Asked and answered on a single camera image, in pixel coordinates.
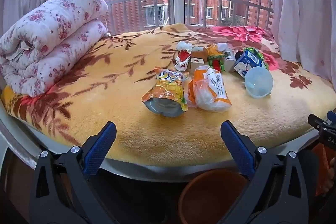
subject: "building window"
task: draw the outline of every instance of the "building window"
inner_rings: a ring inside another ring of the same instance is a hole
[[[159,25],[165,24],[165,9],[164,6],[157,7],[157,16],[159,18]],[[155,10],[154,7],[146,7],[146,24],[155,25]]]
[[[146,8],[146,24],[147,25],[155,25],[154,7],[147,7]]]
[[[222,8],[222,19],[224,19],[226,17],[226,8]]]
[[[165,9],[164,6],[157,7],[157,14],[159,16],[159,25],[165,24]]]
[[[189,6],[189,15],[194,16],[194,5]],[[184,16],[185,17],[188,16],[188,5],[187,4],[184,5]]]
[[[207,8],[207,18],[212,18],[212,9]]]

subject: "human hand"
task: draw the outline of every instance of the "human hand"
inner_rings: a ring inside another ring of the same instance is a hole
[[[330,161],[331,168],[328,170],[327,180],[325,181],[324,185],[322,186],[322,190],[325,193],[327,193],[333,187],[333,185],[334,185],[334,176],[335,176],[334,165],[335,165],[335,160],[336,160],[336,157],[333,158]]]

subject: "screw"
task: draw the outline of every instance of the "screw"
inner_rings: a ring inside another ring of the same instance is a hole
[[[43,152],[41,153],[41,157],[44,158],[44,157],[47,156],[47,154],[48,154],[48,151],[43,151]]]
[[[258,151],[259,151],[260,154],[266,154],[267,149],[265,147],[260,146],[260,147],[258,147]]]
[[[77,153],[79,151],[79,146],[74,146],[71,148],[72,153]]]
[[[296,153],[293,152],[293,151],[290,151],[290,152],[289,152],[289,156],[290,156],[291,158],[296,158]]]

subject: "blue gripper pad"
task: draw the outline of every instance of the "blue gripper pad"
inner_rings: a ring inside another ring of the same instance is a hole
[[[251,180],[255,174],[255,145],[249,137],[240,135],[230,121],[222,123],[220,136],[237,164],[239,172]]]
[[[336,123],[336,114],[332,111],[328,111],[327,119],[330,120],[332,123]]]
[[[106,157],[114,140],[116,139],[116,136],[116,125],[113,122],[108,122],[98,135],[90,137],[96,138],[96,140],[92,144],[89,151],[85,153],[86,155],[83,159],[83,174],[85,177],[97,174],[104,158]]]

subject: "plastic cup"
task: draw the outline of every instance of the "plastic cup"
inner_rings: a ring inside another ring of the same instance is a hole
[[[245,75],[245,87],[251,97],[263,98],[273,88],[273,77],[266,68],[251,68]]]

